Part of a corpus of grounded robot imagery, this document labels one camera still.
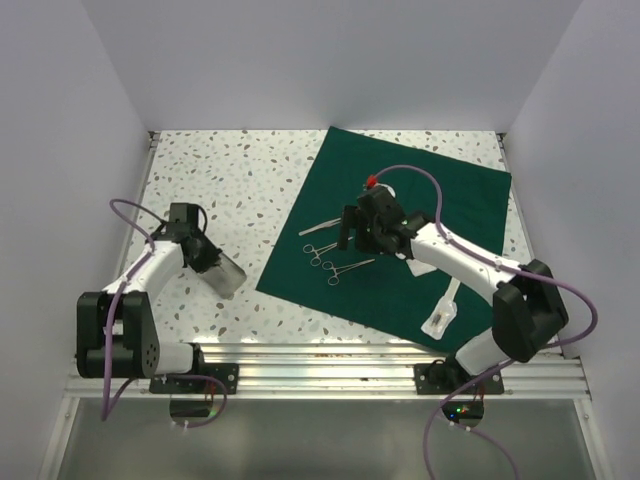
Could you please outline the silver tweezers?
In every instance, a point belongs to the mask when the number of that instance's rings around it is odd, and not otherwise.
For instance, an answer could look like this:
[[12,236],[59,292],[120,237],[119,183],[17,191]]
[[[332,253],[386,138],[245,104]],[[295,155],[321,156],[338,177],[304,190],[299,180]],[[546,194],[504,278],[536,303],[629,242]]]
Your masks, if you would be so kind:
[[324,229],[328,229],[328,228],[334,227],[336,225],[339,225],[340,223],[341,223],[341,218],[340,217],[334,218],[334,219],[330,219],[330,220],[326,220],[326,221],[318,223],[318,224],[316,224],[314,226],[311,226],[309,228],[306,228],[304,230],[299,231],[298,235],[299,236],[305,236],[305,235],[314,233],[316,231],[320,231],[320,230],[324,230]]

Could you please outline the white gauze pad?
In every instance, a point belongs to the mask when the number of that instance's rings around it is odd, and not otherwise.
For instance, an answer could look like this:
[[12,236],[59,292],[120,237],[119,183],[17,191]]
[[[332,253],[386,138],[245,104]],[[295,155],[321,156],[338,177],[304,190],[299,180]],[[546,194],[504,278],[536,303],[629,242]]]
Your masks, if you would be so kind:
[[390,185],[384,184],[384,183],[377,183],[376,187],[385,188],[392,197],[396,198],[396,192],[393,189],[393,187],[391,187]]
[[426,275],[437,270],[436,267],[416,259],[407,259],[406,264],[414,277]]

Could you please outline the silver forceps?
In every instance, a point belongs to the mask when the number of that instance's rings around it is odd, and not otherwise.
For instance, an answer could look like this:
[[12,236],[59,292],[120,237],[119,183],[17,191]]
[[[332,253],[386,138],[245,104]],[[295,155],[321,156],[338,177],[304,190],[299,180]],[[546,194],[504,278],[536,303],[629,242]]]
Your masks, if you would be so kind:
[[367,260],[351,263],[351,264],[348,264],[348,265],[336,266],[331,261],[325,261],[325,262],[322,263],[321,267],[322,267],[323,270],[331,272],[331,275],[328,278],[327,283],[330,286],[336,286],[336,285],[339,284],[340,276],[342,274],[347,273],[347,272],[349,272],[351,270],[354,270],[354,269],[369,265],[369,264],[374,263],[374,262],[375,262],[374,259],[367,259]]
[[313,267],[317,267],[322,264],[322,256],[327,252],[335,249],[336,247],[337,247],[336,242],[330,243],[322,247],[315,247],[312,244],[306,244],[303,247],[303,252],[311,256],[311,259],[309,261],[310,265]]

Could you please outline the stainless steel instrument tray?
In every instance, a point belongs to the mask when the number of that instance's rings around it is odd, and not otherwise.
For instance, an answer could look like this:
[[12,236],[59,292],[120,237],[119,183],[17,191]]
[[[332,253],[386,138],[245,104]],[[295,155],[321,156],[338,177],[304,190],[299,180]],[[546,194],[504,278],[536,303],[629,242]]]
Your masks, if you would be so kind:
[[201,273],[200,278],[219,297],[231,299],[247,280],[247,274],[233,259],[222,253],[219,261],[206,272]]

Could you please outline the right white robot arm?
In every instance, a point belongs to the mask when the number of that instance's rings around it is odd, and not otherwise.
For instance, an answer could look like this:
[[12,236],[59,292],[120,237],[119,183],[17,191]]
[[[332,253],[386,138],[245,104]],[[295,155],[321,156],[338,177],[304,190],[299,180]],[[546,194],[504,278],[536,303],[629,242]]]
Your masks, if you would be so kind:
[[364,191],[355,206],[343,208],[340,250],[347,248],[350,233],[358,251],[431,265],[491,307],[491,326],[445,361],[445,379],[454,391],[470,391],[482,373],[507,360],[528,362],[568,323],[545,263],[513,262],[453,234],[422,211],[407,214],[384,185]]

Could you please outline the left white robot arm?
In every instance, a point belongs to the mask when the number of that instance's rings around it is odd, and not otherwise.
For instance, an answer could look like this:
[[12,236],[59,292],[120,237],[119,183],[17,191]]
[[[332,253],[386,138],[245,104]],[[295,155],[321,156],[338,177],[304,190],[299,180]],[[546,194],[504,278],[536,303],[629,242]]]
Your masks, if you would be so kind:
[[165,373],[185,392],[201,390],[207,367],[195,347],[173,348],[158,337],[153,300],[183,270],[206,273],[222,250],[206,236],[204,209],[173,203],[169,217],[145,234],[141,255],[115,281],[83,293],[76,304],[76,365],[83,378],[144,379]]

